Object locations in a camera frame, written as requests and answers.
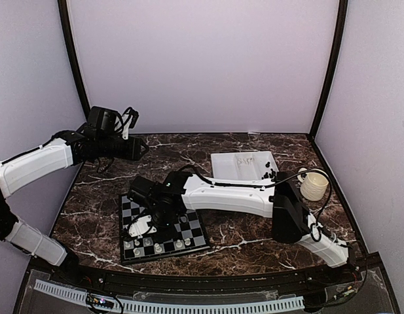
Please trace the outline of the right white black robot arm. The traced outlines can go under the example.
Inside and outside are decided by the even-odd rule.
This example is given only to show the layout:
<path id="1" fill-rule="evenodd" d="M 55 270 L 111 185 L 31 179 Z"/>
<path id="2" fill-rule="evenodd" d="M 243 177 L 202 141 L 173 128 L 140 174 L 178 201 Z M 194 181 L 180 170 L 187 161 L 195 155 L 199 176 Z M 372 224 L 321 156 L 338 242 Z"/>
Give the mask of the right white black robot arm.
<path id="1" fill-rule="evenodd" d="M 248 213 L 272 221 L 271 237 L 278 243 L 298 244 L 327 265 L 326 278 L 339 284 L 352 272 L 352 248 L 327 230 L 302 202 L 293 175 L 274 172 L 261 180 L 237 181 L 208 178 L 186 165 L 170 172 L 161 183 L 137 176 L 128 198 L 145 208 L 126 231 L 131 238 L 155 234 L 173 238 L 175 223 L 188 210 L 220 210 Z"/>

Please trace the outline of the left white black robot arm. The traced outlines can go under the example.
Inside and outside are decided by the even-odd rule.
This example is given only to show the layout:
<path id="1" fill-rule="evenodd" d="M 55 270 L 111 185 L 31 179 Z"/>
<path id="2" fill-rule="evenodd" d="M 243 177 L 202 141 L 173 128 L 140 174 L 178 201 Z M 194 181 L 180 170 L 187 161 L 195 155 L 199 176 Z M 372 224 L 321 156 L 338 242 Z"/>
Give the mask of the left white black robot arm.
<path id="1" fill-rule="evenodd" d="M 139 113 L 128 107 L 124 113 L 92 107 L 87 121 L 77 130 L 55 133 L 47 142 L 0 161 L 0 241 L 59 267 L 70 285 L 84 280 L 78 258 L 60 242 L 44 235 L 11 212 L 7 199 L 19 189 L 55 171 L 94 162 L 100 158 L 137 161 L 149 150 L 139 138 L 129 135 Z"/>

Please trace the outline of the white king chess piece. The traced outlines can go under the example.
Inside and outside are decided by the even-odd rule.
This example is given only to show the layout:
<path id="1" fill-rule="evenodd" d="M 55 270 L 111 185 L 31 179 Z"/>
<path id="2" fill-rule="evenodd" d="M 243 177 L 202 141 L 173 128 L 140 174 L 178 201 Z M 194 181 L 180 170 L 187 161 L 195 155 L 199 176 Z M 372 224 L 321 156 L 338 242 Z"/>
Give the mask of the white king chess piece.
<path id="1" fill-rule="evenodd" d="M 176 243 L 175 243 L 175 246 L 176 246 L 178 249 L 182 248 L 182 247 L 183 247 L 183 242 L 182 242 L 182 240 L 178 239 L 178 240 L 176 241 Z"/>

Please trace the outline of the white plastic compartment tray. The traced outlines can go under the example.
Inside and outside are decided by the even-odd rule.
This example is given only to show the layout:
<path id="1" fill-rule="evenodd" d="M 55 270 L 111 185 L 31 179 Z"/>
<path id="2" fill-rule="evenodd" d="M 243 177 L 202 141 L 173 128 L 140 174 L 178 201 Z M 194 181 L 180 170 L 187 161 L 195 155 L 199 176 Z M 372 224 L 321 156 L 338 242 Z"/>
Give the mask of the white plastic compartment tray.
<path id="1" fill-rule="evenodd" d="M 239 181 L 273 179 L 279 172 L 270 151 L 211 154 L 213 177 Z"/>

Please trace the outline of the black grey chessboard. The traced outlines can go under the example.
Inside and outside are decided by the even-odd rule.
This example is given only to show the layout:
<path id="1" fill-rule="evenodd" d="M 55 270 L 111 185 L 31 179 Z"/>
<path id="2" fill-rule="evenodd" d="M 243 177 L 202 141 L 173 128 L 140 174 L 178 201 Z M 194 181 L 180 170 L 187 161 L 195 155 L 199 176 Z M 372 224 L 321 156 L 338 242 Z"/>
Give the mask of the black grey chessboard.
<path id="1" fill-rule="evenodd" d="M 126 236 L 125 229 L 127 225 L 144 210 L 143 207 L 129 200 L 126 194 L 119 195 L 119 246 L 121 264 L 128 265 L 150 262 L 160 258 L 190 254 L 210 248 L 210 241 L 204 223 L 199 214 L 193 210 L 188 210 L 178 218 L 174 224 L 175 233 L 172 235 L 165 232 L 156 232 L 146 235 L 143 238 L 132 239 Z M 134 247 L 135 239 L 139 240 L 139 247 Z M 145 239 L 151 241 L 149 246 L 144 245 Z M 180 249 L 175 246 L 178 239 L 183 242 L 183 247 Z M 191 240 L 190 246 L 185 245 L 186 239 Z M 125 242 L 129 242 L 131 247 L 126 248 L 124 246 Z M 157 254 L 155 252 L 155 243 L 160 244 L 163 248 L 162 253 Z M 135 248 L 140 250 L 139 256 L 134 256 L 133 250 Z"/>

